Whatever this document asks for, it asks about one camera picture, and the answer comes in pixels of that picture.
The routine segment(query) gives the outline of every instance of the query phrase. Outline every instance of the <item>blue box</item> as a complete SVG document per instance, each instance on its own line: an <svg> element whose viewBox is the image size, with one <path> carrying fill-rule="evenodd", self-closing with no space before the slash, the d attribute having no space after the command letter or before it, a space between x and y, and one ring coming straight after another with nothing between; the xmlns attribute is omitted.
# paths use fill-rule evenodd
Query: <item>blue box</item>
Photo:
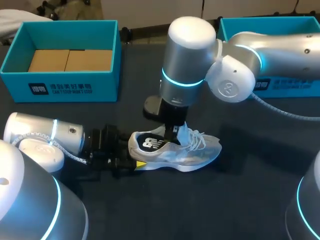
<svg viewBox="0 0 320 240"><path fill-rule="evenodd" d="M28 72L36 50L112 50L110 71ZM24 22L0 75L16 103L116 102L120 67L116 20Z"/></svg>
<svg viewBox="0 0 320 240"><path fill-rule="evenodd" d="M245 31L266 35L310 34L320 33L320 25L313 16L222 18L217 38L227 42ZM256 80L254 93L263 98L320 97L320 81L264 76Z"/></svg>

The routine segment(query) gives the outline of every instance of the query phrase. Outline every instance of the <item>sneaker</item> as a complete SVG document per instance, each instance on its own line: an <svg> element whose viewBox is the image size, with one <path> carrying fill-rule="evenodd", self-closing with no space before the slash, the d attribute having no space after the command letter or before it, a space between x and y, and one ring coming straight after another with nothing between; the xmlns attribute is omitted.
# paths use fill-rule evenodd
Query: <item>sneaker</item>
<svg viewBox="0 0 320 240"><path fill-rule="evenodd" d="M131 135L128 142L130 156L147 163L139 170L170 167L190 172L211 163L221 152L218 138L193 131L186 123L178 130L177 142L166 142L165 130L162 125L152 131L136 131Z"/></svg>

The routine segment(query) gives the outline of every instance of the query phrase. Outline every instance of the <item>brown cardboard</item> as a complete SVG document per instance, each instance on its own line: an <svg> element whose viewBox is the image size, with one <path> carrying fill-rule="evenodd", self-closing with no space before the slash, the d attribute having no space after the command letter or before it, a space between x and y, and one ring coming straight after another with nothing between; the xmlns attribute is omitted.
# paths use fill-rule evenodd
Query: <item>brown cardboard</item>
<svg viewBox="0 0 320 240"><path fill-rule="evenodd" d="M66 72L110 71L112 50L70 50Z"/></svg>
<svg viewBox="0 0 320 240"><path fill-rule="evenodd" d="M65 71L69 50L36 50L28 72Z"/></svg>

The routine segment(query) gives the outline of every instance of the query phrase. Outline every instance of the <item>shoelace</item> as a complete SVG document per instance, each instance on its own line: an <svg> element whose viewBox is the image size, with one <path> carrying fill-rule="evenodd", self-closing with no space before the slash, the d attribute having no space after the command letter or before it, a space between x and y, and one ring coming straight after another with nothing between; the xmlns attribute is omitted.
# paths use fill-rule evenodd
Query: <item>shoelace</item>
<svg viewBox="0 0 320 240"><path fill-rule="evenodd" d="M189 145L185 146L183 149L188 149L187 152L202 150L206 147L206 141L204 139L204 132L200 133L198 130L192 130L189 128Z"/></svg>

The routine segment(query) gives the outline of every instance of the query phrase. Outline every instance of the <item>white cable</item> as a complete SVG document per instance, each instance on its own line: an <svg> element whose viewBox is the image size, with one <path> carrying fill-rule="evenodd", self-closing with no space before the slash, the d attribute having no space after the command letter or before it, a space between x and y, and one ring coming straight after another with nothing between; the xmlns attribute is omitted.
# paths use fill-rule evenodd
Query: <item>white cable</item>
<svg viewBox="0 0 320 240"><path fill-rule="evenodd" d="M44 134L44 133L40 133L40 132L29 132L26 134L22 134L19 137L17 137L11 144L13 146L16 146L20 141L22 141L23 139L27 139L27 138L41 138L43 140L48 141L48 143L52 143L53 146L57 147L58 149L60 149L67 157L71 158L72 160L76 160L79 163L82 164L87 164L87 160L77 157L75 155L72 155L70 152L68 152L67 150L65 150L59 143L57 143L55 140L51 139L51 137L49 137L48 135Z"/></svg>
<svg viewBox="0 0 320 240"><path fill-rule="evenodd" d="M320 117L319 116L301 116L301 115L296 115L287 111L283 111L279 108L276 108L275 106L272 106L271 104L263 101L260 97L255 95L254 93L251 93L251 96L258 101L258 103L262 104L263 106L267 107L268 109L271 109L279 114L282 114L284 116L287 116L289 118L293 119L298 119L298 120L303 120L303 121L314 121L314 122L320 122Z"/></svg>

